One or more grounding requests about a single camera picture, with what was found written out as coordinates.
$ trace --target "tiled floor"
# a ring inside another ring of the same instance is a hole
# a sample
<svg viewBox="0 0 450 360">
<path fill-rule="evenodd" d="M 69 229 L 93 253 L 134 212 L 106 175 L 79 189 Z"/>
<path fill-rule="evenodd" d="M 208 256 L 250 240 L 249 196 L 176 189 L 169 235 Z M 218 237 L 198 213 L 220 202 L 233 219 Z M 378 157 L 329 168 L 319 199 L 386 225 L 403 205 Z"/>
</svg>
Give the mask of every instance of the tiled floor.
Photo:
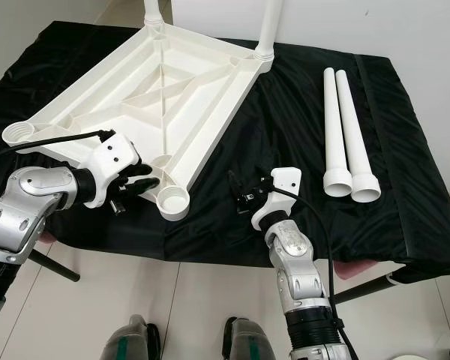
<svg viewBox="0 0 450 360">
<path fill-rule="evenodd" d="M 171 23 L 170 0 L 160 9 Z M 142 26 L 142 0 L 115 0 L 99 23 Z M 0 314 L 1 360 L 98 359 L 107 338 L 134 313 L 157 324 L 165 360 L 221 359 L 231 316 L 257 321 L 277 359 L 287 359 L 290 342 L 273 269 L 160 262 L 59 243 L 38 248 L 82 278 L 72 283 L 30 261 L 20 269 Z M 316 265 L 327 282 L 325 260 Z M 384 262 L 352 280 L 336 278 L 336 290 L 397 267 Z M 404 353 L 450 359 L 450 277 L 396 286 L 340 304 L 338 311 L 361 359 Z"/>
</svg>

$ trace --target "black metal leg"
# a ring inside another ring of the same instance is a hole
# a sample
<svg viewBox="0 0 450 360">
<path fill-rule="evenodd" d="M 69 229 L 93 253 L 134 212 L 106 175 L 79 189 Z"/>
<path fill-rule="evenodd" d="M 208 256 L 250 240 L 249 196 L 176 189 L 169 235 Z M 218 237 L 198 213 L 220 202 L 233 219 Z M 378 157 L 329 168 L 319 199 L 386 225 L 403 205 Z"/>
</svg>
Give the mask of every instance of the black metal leg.
<svg viewBox="0 0 450 360">
<path fill-rule="evenodd" d="M 352 289 L 339 292 L 335 295 L 335 301 L 337 304 L 340 304 L 341 302 L 348 302 L 349 300 L 359 298 L 360 296 L 375 293 L 376 291 L 384 290 L 393 286 L 394 284 L 389 281 L 386 275 L 383 275 L 382 277 L 378 277 L 372 281 L 355 286 Z"/>
<path fill-rule="evenodd" d="M 53 272 L 66 277 L 69 280 L 72 280 L 73 282 L 77 282 L 78 280 L 80 280 L 79 274 L 71 271 L 69 268 L 65 268 L 62 264 L 59 264 L 55 260 L 50 259 L 48 256 L 43 255 L 35 249 L 31 251 L 28 258 L 32 261 L 35 261 L 37 264 L 42 265 L 47 269 L 50 269 Z"/>
</svg>

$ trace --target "black fabric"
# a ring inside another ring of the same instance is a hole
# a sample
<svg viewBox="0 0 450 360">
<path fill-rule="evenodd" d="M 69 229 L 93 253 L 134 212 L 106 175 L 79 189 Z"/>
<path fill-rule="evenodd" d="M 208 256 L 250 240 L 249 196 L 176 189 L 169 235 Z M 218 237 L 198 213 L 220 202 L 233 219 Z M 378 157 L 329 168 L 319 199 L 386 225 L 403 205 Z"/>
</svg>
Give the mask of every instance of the black fabric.
<svg viewBox="0 0 450 360">
<path fill-rule="evenodd" d="M 28 119 L 136 31 L 66 22 L 43 31 L 0 81 L 0 149 L 7 125 Z M 275 55 L 271 71 L 259 76 L 190 189 L 190 213 L 184 220 L 166 222 L 154 204 L 136 198 L 124 202 L 127 212 L 118 217 L 107 205 L 55 213 L 48 230 L 78 248 L 270 266 L 263 236 L 253 230 L 250 215 L 236 214 L 227 170 L 240 174 L 247 187 L 258 182 L 257 167 L 298 167 L 300 194 L 322 215 L 336 260 L 394 260 L 430 276 L 450 273 L 449 195 L 391 62 L 280 43 Z M 331 198 L 323 192 L 327 67 L 348 74 L 370 165 L 382 188 L 376 202 L 358 204 L 349 196 Z M 56 162 L 41 154 L 3 157 L 1 189 L 13 169 L 31 164 Z M 296 203 L 292 218 L 314 243 L 316 256 L 325 257 L 313 214 Z"/>
</svg>

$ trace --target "black cable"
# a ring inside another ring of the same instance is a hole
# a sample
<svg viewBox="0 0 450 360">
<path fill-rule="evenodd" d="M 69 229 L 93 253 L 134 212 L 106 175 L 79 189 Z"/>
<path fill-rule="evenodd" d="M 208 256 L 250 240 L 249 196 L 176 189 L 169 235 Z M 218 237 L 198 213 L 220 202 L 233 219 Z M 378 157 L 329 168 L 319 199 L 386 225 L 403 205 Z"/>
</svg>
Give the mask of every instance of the black cable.
<svg viewBox="0 0 450 360">
<path fill-rule="evenodd" d="M 332 244 L 330 242 L 329 232 L 327 231 L 325 224 L 323 223 L 322 217 L 318 213 L 317 210 L 303 197 L 297 196 L 294 193 L 290 193 L 289 191 L 281 190 L 276 187 L 273 187 L 273 191 L 276 193 L 280 193 L 283 195 L 287 195 L 288 197 L 292 197 L 293 199 L 299 201 L 300 203 L 307 206 L 308 209 L 310 209 L 313 214 L 315 215 L 316 219 L 318 220 L 320 226 L 322 227 L 323 234 L 325 236 L 325 243 L 327 245 L 327 253 L 328 253 L 328 300 L 330 301 L 330 308 L 331 313 L 335 319 L 338 319 L 337 314 L 337 305 L 335 303 L 335 288 L 333 284 L 333 259 L 332 259 Z M 342 327 L 338 327 L 338 332 L 340 332 L 340 336 L 343 339 L 343 342 L 348 346 L 348 350 L 350 352 L 350 355 L 352 356 L 352 360 L 359 360 L 359 357 L 357 356 L 355 350 L 353 349 L 352 343 L 350 342 L 350 339 L 347 337 L 347 334 L 345 334 L 345 330 Z"/>
<path fill-rule="evenodd" d="M 55 143 L 63 143 L 65 141 L 72 141 L 72 140 L 80 140 L 80 139 L 86 139 L 88 137 L 100 137 L 100 140 L 105 141 L 109 137 L 111 137 L 113 134 L 115 134 L 115 131 L 113 130 L 98 130 L 98 131 L 92 131 L 91 133 L 80 133 L 78 135 L 71 135 L 71 136 L 62 136 L 62 137 L 54 137 L 52 139 L 44 139 L 44 140 L 38 140 L 34 142 L 25 142 L 20 145 L 11 146 L 10 148 L 4 148 L 0 151 L 0 156 L 7 154 L 9 152 L 16 152 L 19 150 L 24 149 L 30 149 L 34 148 L 36 146 L 43 146 L 43 145 L 49 145 L 49 144 L 55 144 Z"/>
</svg>

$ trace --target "white plastic pipe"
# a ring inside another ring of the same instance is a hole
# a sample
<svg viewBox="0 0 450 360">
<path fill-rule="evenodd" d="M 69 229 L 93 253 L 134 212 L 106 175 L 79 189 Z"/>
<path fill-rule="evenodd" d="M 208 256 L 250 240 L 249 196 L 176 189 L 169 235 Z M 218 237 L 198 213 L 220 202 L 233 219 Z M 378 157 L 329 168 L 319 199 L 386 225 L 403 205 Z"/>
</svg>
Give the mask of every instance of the white plastic pipe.
<svg viewBox="0 0 450 360">
<path fill-rule="evenodd" d="M 164 23 L 160 8 L 158 7 L 158 0 L 144 0 L 145 4 L 145 25 L 160 26 Z"/>
<path fill-rule="evenodd" d="M 337 71 L 338 100 L 345 136 L 346 155 L 352 173 L 352 199 L 357 203 L 369 203 L 380 197 L 380 185 L 372 174 L 367 150 L 360 131 L 359 119 L 353 106 L 347 74 Z"/>
<path fill-rule="evenodd" d="M 278 22 L 283 0 L 266 0 L 260 39 L 255 48 L 255 57 L 260 60 L 273 60 L 273 43 L 277 34 Z"/>
<path fill-rule="evenodd" d="M 335 71 L 327 67 L 323 71 L 325 98 L 325 159 L 326 172 L 323 190 L 330 197 L 345 197 L 352 192 L 352 175 L 347 169 L 344 138 L 338 109 Z"/>
</svg>

